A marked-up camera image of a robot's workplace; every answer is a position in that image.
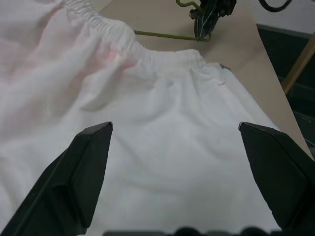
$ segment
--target white fabric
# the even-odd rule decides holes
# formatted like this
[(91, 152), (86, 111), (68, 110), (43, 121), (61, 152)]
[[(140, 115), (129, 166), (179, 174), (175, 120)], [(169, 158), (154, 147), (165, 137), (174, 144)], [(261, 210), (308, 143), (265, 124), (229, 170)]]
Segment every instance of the white fabric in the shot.
[(87, 235), (277, 228), (238, 131), (275, 126), (228, 69), (195, 50), (149, 51), (86, 0), (2, 0), (0, 230), (73, 137), (105, 121), (114, 131)]

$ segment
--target table surface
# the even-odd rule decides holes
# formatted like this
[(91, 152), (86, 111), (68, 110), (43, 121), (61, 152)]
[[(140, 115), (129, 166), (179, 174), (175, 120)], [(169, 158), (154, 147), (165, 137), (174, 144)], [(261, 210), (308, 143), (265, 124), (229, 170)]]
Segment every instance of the table surface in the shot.
[[(175, 0), (113, 0), (100, 14), (134, 30), (193, 36), (189, 9)], [(211, 42), (140, 35), (138, 41), (156, 51), (196, 49), (207, 62), (229, 67), (274, 124), (311, 156), (245, 3), (237, 3), (231, 16), (219, 19)]]

